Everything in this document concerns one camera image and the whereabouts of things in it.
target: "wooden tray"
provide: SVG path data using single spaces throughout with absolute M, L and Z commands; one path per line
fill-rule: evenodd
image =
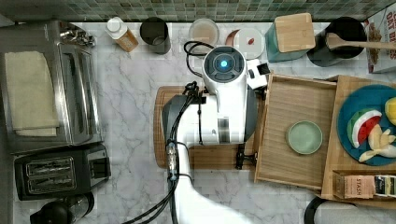
M 330 132 L 329 150 L 327 154 L 326 167 L 323 176 L 323 186 L 319 196 L 320 198 L 327 200 L 341 201 L 333 196 L 332 171 L 343 171 L 343 170 L 356 171 L 356 172 L 378 171 L 379 173 L 381 173 L 381 171 L 386 172 L 389 170 L 396 171 L 396 162 L 385 166 L 369 166 L 363 163 L 359 163 L 358 161 L 355 161 L 352 157 L 350 157 L 347 154 L 347 152 L 344 150 L 338 139 L 336 128 L 337 128 L 338 113 L 340 111 L 340 108 L 350 93 L 363 86 L 367 86 L 370 84 L 382 84 L 391 87 L 396 87 L 396 85 L 391 83 L 377 82 L 364 78 L 346 77 L 346 76 L 338 76 L 335 77 L 334 80 L 338 80 L 337 92 L 335 95 L 334 110 L 332 113 L 332 129 Z M 360 203 L 371 206 L 396 209 L 396 201 L 384 202 L 384 201 L 374 201 L 374 200 L 343 200 L 342 202 Z
M 322 188 L 336 85 L 307 78 L 270 76 L 255 181 Z M 287 129 L 305 119 L 315 122 L 323 132 L 323 143 L 312 155 L 300 155 L 286 143 Z
M 161 168 L 165 168 L 165 140 L 163 139 L 163 126 L 161 114 L 163 106 L 176 94 L 181 94 L 184 87 L 160 87 L 157 91 L 154 107 L 154 152 L 155 159 Z M 245 154 L 251 155 L 259 148 L 260 142 L 254 142 L 253 134 L 246 143 Z M 219 146 L 195 146 L 190 148 L 190 164 L 193 169 L 235 169 L 236 153 L 238 145 L 219 145 Z M 245 161 L 242 167 L 244 170 L 254 170 L 254 166 L 249 161 Z

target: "kitchen counter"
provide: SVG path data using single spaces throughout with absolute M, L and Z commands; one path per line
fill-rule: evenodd
M 105 145 L 111 161 L 110 180 L 96 189 L 95 207 L 79 223 L 121 223 L 150 209 L 167 193 L 166 170 L 157 166 L 153 149 L 153 110 L 161 86 L 184 86 L 203 81 L 188 71 L 183 44 L 188 40 L 189 23 L 168 23 L 172 42 L 165 55 L 148 51 L 139 36 L 140 23 L 128 23 L 139 46 L 123 51 L 105 32 L 106 24 L 76 23 L 97 37 L 93 64 Z M 265 34 L 271 23 L 219 23 L 219 43 L 233 29 L 252 27 Z M 319 32 L 325 23 L 315 23 Z M 266 53 L 260 57 L 266 60 Z M 320 68 L 306 56 L 298 60 L 270 63 L 282 75 L 327 78 L 349 75 L 396 82 L 394 74 L 370 75 L 365 50 L 358 57 L 335 66 Z M 200 70 L 201 60 L 191 66 Z M 307 189 L 270 182 L 253 184 L 250 171 L 194 170 L 194 186 L 207 198 L 246 214 L 255 223 L 304 223 L 304 210 L 315 197 Z M 14 223 L 30 223 L 29 216 L 50 200 L 20 202 L 14 187 Z M 394 211 L 362 207 L 383 223 L 395 223 Z M 153 223 L 172 223 L 169 208 Z

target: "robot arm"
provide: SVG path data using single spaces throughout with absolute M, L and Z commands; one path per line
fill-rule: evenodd
M 188 148 L 198 145 L 243 144 L 253 133 L 257 118 L 255 94 L 248 91 L 247 67 L 243 55 L 232 47 L 220 47 L 209 52 L 204 59 L 204 82 L 209 91 L 202 104 L 192 104 L 184 111 L 177 128 L 178 177 L 174 207 L 180 224 L 251 223 L 233 209 L 210 201 L 199 194 L 191 180 Z M 168 139 L 187 96 L 174 97 L 163 108 L 163 129 Z M 201 117 L 197 111 L 201 107 Z M 175 159 L 168 161 L 170 173 L 175 172 Z

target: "green bowl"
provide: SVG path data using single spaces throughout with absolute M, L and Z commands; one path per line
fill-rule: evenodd
M 293 124 L 286 134 L 288 145 L 300 154 L 316 152 L 322 143 L 323 136 L 319 126 L 311 121 L 302 120 Z

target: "toaster oven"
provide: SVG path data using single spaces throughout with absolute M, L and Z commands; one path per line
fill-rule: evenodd
M 93 81 L 91 49 L 94 38 L 64 21 L 42 21 L 0 28 L 0 81 L 11 154 L 30 154 L 56 147 L 101 142 Z M 53 136 L 19 135 L 13 129 L 7 90 L 6 54 L 34 51 L 47 61 L 59 119 Z

